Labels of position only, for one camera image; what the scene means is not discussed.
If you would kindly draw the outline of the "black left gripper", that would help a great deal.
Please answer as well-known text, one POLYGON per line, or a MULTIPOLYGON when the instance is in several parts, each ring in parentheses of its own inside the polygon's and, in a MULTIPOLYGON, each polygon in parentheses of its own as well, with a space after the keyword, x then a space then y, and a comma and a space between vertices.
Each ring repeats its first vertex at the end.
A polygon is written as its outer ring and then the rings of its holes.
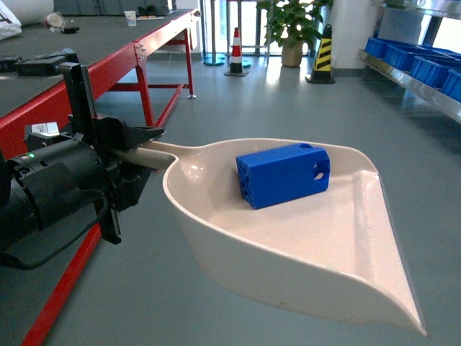
MULTIPOLYGON (((23 176, 23 190, 34 206, 41 229, 94 203, 103 239, 119 244, 120 227, 109 202, 109 163, 97 142, 88 70, 78 63, 62 63, 58 68, 66 83, 73 114, 66 130, 54 123, 25 128, 28 154, 23 162, 31 171, 23 176)), ((133 150, 164 133, 161 127, 125 126, 122 150, 133 150)), ((138 204, 152 169, 129 163, 121 163, 118 168, 112 205, 116 211, 123 211, 138 204)))

